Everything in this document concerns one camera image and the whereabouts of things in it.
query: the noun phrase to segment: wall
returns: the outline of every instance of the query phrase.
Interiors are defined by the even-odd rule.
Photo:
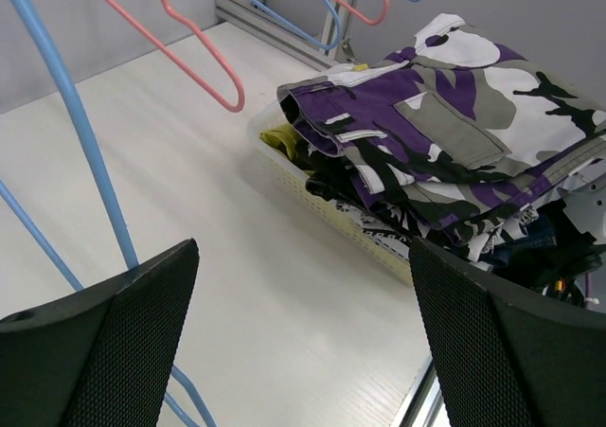
[[[189,34],[159,0],[116,0],[165,43]],[[153,50],[102,0],[32,0],[76,81]],[[214,0],[171,0],[199,27],[216,23]],[[0,0],[0,114],[55,91],[33,42],[12,9]]]
[[[319,0],[268,0],[310,31],[320,31],[324,12]],[[604,0],[424,0],[412,4],[391,0],[383,23],[367,27],[354,21],[351,42],[356,55],[375,62],[402,48],[410,37],[441,12],[458,13],[532,61],[558,71],[594,98],[606,103],[606,31]],[[378,15],[379,0],[359,0],[358,8]]]

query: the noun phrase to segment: camouflage clothing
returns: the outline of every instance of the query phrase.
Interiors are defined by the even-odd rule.
[[[606,154],[606,113],[455,15],[377,66],[287,84],[287,119],[355,168],[365,209],[405,207],[455,245]]]

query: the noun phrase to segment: plastic basket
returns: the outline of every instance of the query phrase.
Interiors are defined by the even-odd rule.
[[[272,162],[278,184],[291,193],[309,209],[319,214],[326,222],[364,247],[366,251],[389,268],[408,285],[412,285],[408,260],[391,251],[388,247],[365,235],[360,227],[347,214],[336,210],[321,198],[314,197],[305,190],[308,175],[293,165],[273,148],[263,143],[259,135],[286,122],[279,104],[275,101],[248,123],[246,133],[252,144]]]

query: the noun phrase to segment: pocket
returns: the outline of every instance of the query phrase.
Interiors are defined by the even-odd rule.
[[[419,132],[466,169],[479,169],[510,151],[450,103],[426,91],[394,105]]]

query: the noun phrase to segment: white table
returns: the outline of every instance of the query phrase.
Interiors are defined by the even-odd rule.
[[[245,84],[238,115],[158,52],[78,85],[140,260],[200,245],[176,363],[220,427],[387,426],[429,353],[414,293],[278,190],[244,135],[314,71],[229,24],[207,34]],[[172,48],[234,94],[197,40]],[[0,176],[85,286],[124,270],[58,94],[0,116]],[[71,293],[5,205],[0,223],[0,316]],[[159,425],[180,422],[165,405]]]

